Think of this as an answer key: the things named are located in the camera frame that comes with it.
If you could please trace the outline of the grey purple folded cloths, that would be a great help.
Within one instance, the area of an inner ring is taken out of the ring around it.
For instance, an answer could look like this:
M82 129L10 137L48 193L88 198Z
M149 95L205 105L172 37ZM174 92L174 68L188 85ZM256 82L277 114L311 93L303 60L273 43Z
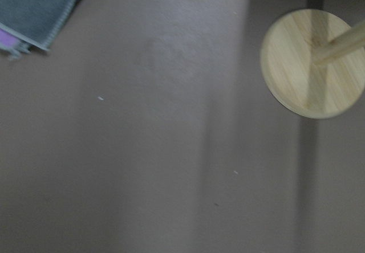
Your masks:
M1 0L1 50L12 59L48 51L81 0Z

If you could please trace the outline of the wooden mug tree stand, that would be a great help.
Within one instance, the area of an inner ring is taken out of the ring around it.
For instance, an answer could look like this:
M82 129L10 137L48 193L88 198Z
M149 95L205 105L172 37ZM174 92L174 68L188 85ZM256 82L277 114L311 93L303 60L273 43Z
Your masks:
M311 119L335 117L364 92L364 22L350 26L327 11L292 11L268 29L260 63L284 107Z

